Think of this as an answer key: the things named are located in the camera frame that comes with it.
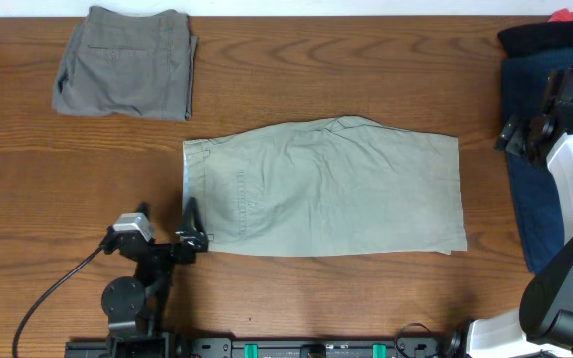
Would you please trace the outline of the beige khaki shorts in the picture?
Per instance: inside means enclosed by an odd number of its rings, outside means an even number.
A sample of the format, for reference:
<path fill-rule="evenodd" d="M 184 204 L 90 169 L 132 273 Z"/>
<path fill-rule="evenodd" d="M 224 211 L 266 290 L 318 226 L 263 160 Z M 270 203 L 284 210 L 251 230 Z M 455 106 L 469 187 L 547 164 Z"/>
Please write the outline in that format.
<path fill-rule="evenodd" d="M 328 257 L 467 246 L 459 144 L 359 116 L 186 141 L 211 250 Z"/>

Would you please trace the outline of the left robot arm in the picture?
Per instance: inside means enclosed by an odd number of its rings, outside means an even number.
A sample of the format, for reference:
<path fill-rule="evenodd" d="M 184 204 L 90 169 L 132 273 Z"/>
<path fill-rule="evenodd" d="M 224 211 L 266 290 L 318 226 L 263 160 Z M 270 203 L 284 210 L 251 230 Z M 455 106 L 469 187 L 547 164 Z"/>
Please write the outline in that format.
<path fill-rule="evenodd" d="M 185 205 L 176 235 L 175 243 L 155 242 L 146 203 L 141 203 L 133 213 L 120 215 L 108 228 L 101 241 L 103 251 L 108 255 L 118 251 L 136 262 L 135 274 L 112 281 L 101 297 L 109 334 L 116 343 L 125 346 L 169 339 L 161 331 L 161 322 L 174 268 L 193 264 L 196 256 L 209 246 L 194 197 Z"/>

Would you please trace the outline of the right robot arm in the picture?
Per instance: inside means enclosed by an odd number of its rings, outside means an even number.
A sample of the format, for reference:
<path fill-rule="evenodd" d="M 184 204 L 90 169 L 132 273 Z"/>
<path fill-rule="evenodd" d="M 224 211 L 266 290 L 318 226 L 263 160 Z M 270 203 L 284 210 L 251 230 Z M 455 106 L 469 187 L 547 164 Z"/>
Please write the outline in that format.
<path fill-rule="evenodd" d="M 565 242 L 527 287 L 518 309 L 475 320 L 462 334 L 463 357 L 573 357 L 573 113 L 545 114 L 519 134 L 506 128 L 507 149 L 546 166 L 561 206 Z"/>

